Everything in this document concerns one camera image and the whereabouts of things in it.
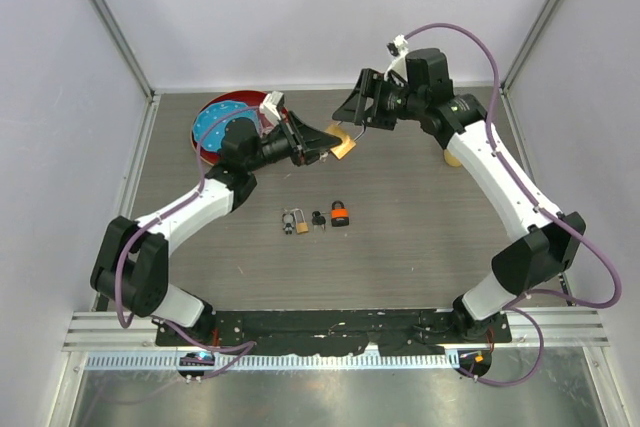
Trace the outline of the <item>large brass padlock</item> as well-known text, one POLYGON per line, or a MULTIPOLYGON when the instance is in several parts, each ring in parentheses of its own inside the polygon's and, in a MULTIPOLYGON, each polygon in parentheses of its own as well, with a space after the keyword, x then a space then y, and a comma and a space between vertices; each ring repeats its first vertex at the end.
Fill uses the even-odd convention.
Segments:
POLYGON ((340 123, 335 123, 329 125, 325 132, 340 139, 340 144, 332 147, 330 152, 337 160, 342 160, 356 147, 357 141, 364 136, 366 127, 363 126, 357 135, 351 136, 340 123))

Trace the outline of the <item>black keys of orange padlock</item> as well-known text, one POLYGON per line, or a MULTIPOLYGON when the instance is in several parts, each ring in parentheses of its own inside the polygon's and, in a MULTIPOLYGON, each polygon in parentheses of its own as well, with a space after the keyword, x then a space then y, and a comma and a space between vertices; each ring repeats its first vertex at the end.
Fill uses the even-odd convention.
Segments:
POLYGON ((315 229, 320 229, 322 232, 326 231, 327 220, 325 214, 321 211, 312 212, 312 225, 315 229))

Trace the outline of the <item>orange black padlock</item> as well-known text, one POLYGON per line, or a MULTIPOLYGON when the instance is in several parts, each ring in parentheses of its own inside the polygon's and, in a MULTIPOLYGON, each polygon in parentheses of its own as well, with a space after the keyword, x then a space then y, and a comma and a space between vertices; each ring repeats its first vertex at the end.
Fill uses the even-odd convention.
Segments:
POLYGON ((346 227, 350 224, 349 212, 342 201, 335 200, 332 203, 330 221, 332 227, 346 227))

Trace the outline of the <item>panda keychain with keys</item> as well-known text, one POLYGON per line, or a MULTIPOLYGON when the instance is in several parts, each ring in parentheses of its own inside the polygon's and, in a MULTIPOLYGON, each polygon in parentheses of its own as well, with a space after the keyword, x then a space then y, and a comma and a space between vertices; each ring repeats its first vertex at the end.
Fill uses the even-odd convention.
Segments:
POLYGON ((282 230, 286 235, 292 235, 296 229, 296 220, 295 220, 295 210, 294 209, 284 209, 281 221, 282 221, 282 230))

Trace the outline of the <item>small brass padlock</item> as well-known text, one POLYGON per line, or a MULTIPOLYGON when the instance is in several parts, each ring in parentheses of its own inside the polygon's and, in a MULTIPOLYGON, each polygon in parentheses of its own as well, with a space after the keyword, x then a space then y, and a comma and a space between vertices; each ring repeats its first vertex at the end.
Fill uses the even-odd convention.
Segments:
POLYGON ((298 235, 306 234, 309 232, 308 223, 305 220, 304 213, 300 208, 293 210, 293 216, 295 220, 295 229, 298 235))

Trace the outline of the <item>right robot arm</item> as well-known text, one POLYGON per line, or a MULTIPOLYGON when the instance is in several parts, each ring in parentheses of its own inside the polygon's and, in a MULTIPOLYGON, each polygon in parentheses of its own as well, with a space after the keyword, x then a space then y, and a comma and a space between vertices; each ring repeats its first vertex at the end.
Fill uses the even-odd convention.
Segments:
POLYGON ((461 162, 498 213, 511 243, 493 257, 490 273, 454 300, 451 327, 460 340, 477 340, 506 305, 572 265, 579 242, 550 217, 578 233, 586 230, 584 219, 564 214, 533 184, 476 97, 455 94, 439 49, 398 53, 384 73, 363 69, 332 118, 385 130, 400 120, 418 122, 461 162))

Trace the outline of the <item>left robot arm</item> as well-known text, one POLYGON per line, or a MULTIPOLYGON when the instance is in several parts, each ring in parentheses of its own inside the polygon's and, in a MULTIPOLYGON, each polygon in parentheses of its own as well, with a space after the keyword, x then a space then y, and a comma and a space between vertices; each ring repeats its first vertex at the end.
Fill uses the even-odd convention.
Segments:
POLYGON ((219 161, 191 191, 156 213, 137 220, 118 216, 107 225, 91 287, 121 312, 177 326, 190 345, 210 342, 214 309, 170 283, 172 253, 210 222, 237 210, 257 185, 255 170, 285 159, 310 165, 340 143, 293 112, 265 136, 248 118, 232 120, 224 129, 219 161))

